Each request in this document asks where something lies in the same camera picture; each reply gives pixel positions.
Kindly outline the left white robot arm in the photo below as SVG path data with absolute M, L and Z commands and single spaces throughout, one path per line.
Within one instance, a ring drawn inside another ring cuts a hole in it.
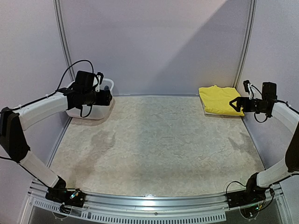
M 60 203 L 69 199 L 66 183 L 49 169 L 30 150 L 24 131 L 34 124 L 60 112 L 71 111 L 81 119 L 102 119 L 102 108 L 110 109 L 113 103 L 114 83 L 97 74 L 78 71 L 75 81 L 59 88 L 48 96 L 16 108 L 5 107 L 0 112 L 0 145 L 8 154 L 7 160 L 19 164 L 51 189 Z

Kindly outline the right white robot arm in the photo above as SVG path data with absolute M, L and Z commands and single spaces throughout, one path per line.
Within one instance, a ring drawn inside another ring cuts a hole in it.
M 274 155 L 273 165 L 253 174 L 247 181 L 242 200 L 252 203 L 271 185 L 299 173 L 299 112 L 286 101 L 277 97 L 277 85 L 264 82 L 258 90 L 249 80 L 243 82 L 247 97 L 237 97 L 229 102 L 237 112 L 264 114 L 265 119 L 274 119 L 268 126 L 278 125 L 277 131 L 266 135 Z

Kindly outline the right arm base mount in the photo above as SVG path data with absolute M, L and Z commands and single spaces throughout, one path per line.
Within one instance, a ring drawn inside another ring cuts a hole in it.
M 225 194 L 228 201 L 228 207 L 231 209 L 245 205 L 257 204 L 258 202 L 262 202 L 262 205 L 265 205 L 266 190 L 267 189 L 258 189 L 249 193 L 246 190 L 228 192 Z

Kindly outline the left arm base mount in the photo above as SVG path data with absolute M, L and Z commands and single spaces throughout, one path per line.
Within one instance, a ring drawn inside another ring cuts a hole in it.
M 48 188 L 45 198 L 56 203 L 82 208 L 86 193 L 80 189 Z

